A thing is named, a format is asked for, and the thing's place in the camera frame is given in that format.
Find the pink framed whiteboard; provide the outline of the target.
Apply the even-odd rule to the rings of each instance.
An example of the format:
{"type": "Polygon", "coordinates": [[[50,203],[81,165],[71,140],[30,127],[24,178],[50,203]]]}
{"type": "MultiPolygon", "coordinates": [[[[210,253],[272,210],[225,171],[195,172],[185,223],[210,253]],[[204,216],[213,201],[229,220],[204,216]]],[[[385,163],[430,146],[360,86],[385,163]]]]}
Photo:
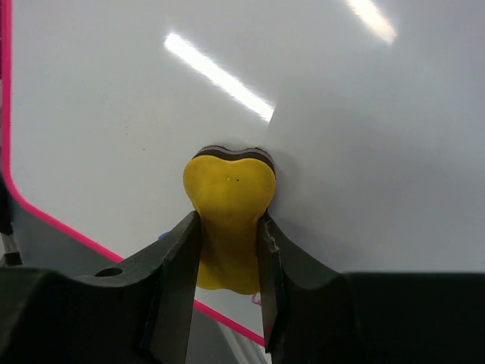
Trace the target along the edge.
{"type": "Polygon", "coordinates": [[[341,272],[484,270],[482,1],[3,1],[5,179],[26,265],[83,275],[259,147],[284,233],[341,272]]]}

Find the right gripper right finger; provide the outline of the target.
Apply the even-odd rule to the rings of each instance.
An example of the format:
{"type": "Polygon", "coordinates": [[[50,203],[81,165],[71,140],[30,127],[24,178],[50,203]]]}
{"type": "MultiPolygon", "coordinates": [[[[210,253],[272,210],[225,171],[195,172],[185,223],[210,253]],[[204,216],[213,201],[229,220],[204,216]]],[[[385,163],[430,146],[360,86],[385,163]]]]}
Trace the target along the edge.
{"type": "Polygon", "coordinates": [[[339,273],[258,222],[264,347],[275,363],[482,363],[484,276],[339,273]]]}

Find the yellow bone-shaped eraser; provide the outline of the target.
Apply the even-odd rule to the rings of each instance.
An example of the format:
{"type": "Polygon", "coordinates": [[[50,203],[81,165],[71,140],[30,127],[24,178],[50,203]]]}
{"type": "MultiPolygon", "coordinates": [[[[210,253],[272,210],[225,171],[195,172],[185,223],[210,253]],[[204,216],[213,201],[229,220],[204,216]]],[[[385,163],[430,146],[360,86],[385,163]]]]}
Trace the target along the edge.
{"type": "Polygon", "coordinates": [[[242,295],[259,291],[258,220],[276,185],[274,161],[258,147],[206,146],[188,162],[183,186],[202,221],[198,287],[242,295]]]}

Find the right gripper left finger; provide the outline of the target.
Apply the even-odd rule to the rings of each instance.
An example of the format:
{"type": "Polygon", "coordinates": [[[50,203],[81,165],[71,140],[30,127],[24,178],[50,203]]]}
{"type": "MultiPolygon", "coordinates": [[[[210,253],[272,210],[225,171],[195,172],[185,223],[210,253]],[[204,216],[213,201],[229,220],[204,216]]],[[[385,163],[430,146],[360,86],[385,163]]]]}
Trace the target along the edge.
{"type": "Polygon", "coordinates": [[[200,258],[200,217],[95,275],[1,271],[3,363],[183,363],[200,258]]]}

